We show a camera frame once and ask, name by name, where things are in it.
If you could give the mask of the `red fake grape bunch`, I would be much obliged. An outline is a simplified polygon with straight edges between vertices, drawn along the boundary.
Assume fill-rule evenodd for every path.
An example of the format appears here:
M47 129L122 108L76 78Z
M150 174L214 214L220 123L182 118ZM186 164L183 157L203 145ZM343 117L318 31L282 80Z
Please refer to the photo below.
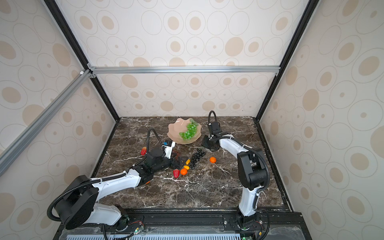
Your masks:
M174 158L175 160L178 161L180 156L181 156L181 154L178 151L176 151L176 150L172 151L171 157Z

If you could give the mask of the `black fake grape bunch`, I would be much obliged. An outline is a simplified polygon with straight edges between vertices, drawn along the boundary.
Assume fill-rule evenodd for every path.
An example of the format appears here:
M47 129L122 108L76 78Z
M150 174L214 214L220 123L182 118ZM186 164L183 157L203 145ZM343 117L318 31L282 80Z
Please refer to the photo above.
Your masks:
M206 155L206 152L203 149L198 149L190 158L189 167L193 169L196 164Z

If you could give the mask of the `green fake grape bunch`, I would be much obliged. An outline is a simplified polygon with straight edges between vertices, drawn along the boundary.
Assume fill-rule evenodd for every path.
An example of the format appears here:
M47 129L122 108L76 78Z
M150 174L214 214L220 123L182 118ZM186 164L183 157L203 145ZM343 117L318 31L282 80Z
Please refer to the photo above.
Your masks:
M187 130L184 132L180 132L179 135L182 137L183 140L190 140L196 135L197 128L198 124L195 120L191 119L190 122L187 124Z

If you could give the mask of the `pink scalloped fruit bowl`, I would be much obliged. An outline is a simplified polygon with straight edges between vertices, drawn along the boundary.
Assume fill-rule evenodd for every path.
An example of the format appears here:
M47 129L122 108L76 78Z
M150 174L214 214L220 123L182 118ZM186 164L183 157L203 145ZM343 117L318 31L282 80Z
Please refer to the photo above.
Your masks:
M167 136L176 144L187 145L197 141L202 135L202 126L194 119L178 118L168 125Z

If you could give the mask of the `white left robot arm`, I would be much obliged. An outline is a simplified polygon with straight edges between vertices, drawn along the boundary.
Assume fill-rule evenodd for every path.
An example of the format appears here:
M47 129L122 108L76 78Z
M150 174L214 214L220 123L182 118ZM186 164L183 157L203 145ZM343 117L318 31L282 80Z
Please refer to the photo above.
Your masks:
M124 219L119 206L99 204L99 200L125 189L149 183L155 173L165 169L178 170L187 160L164 146L146 153L143 160L122 173L87 178L81 175L56 197L47 209L50 220L63 223L67 230L84 224L120 225Z

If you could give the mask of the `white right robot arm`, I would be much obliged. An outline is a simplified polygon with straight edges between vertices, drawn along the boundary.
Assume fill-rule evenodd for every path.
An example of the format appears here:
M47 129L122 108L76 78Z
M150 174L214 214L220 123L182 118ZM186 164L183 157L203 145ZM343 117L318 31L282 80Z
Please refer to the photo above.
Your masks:
M264 157L232 135L221 137L205 135L202 146L212 152L220 148L225 149L237 158L238 176L243 186L237 222L240 228L248 229L258 215L257 204L260 193L270 184L270 172Z

